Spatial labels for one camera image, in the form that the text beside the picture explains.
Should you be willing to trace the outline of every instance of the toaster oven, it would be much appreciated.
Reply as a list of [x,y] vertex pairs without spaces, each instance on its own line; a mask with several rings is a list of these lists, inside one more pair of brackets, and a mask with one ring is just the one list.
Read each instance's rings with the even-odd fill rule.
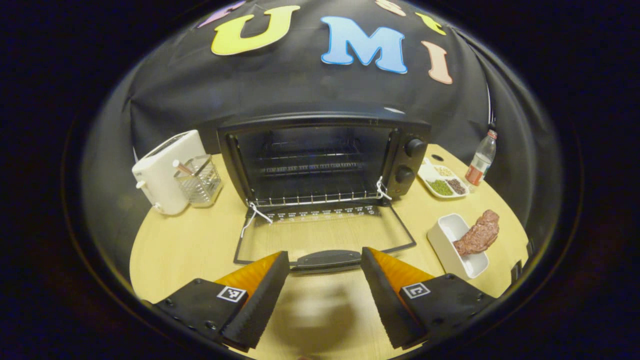
[[224,120],[218,141],[247,206],[383,204],[409,190],[430,131],[377,104],[295,104]]

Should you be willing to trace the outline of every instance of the oven knob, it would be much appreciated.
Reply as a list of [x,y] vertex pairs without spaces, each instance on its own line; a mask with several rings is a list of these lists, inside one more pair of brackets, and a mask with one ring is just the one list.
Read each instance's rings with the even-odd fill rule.
[[427,144],[418,138],[409,140],[404,146],[404,152],[412,158],[414,155],[420,156],[427,150]]
[[414,179],[415,174],[408,167],[400,167],[396,172],[396,181],[398,183],[411,183]]

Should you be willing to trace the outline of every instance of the plastic bottle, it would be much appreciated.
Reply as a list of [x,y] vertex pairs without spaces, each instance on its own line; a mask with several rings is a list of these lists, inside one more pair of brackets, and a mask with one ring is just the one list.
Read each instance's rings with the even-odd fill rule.
[[469,187],[470,192],[474,192],[476,187],[484,180],[487,170],[493,163],[496,139],[498,139],[498,133],[494,130],[489,130],[486,138],[482,140],[476,149],[476,155],[465,175],[465,184]]

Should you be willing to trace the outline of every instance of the black fabric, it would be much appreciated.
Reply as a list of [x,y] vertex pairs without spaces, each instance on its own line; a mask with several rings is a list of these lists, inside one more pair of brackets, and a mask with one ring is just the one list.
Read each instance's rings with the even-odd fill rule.
[[[210,14],[161,43],[127,75],[106,103],[90,134],[83,165],[83,197],[93,239],[125,277],[138,227],[150,204],[135,189],[132,147],[139,157],[170,136],[197,129],[205,150],[219,152],[220,119],[276,102],[372,102],[407,112],[432,125],[432,142],[469,163],[488,129],[487,82],[497,117],[497,155],[486,180],[511,206],[536,248],[553,232],[561,203],[561,164],[553,126],[521,79],[478,41],[437,15],[408,3],[406,17],[373,1],[247,1],[230,15],[201,28]],[[253,14],[242,36],[262,33],[264,11],[297,4],[291,28],[262,49],[232,56],[211,52],[214,28]],[[414,14],[428,14],[446,36]],[[351,65],[322,63],[329,29],[324,16],[353,19],[368,35],[382,26],[402,32],[407,74],[357,59]],[[431,79],[429,41],[447,51],[453,84]]]

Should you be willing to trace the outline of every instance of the blue letter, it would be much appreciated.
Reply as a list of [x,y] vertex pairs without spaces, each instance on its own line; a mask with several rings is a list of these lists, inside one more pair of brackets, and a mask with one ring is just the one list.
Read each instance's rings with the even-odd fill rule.
[[368,37],[355,21],[346,17],[325,16],[320,20],[329,25],[329,52],[322,55],[323,63],[353,63],[353,56],[347,52],[348,45],[351,45],[362,65],[370,64],[380,50],[376,66],[382,70],[406,74],[406,66],[402,61],[404,34],[390,28],[378,28]]

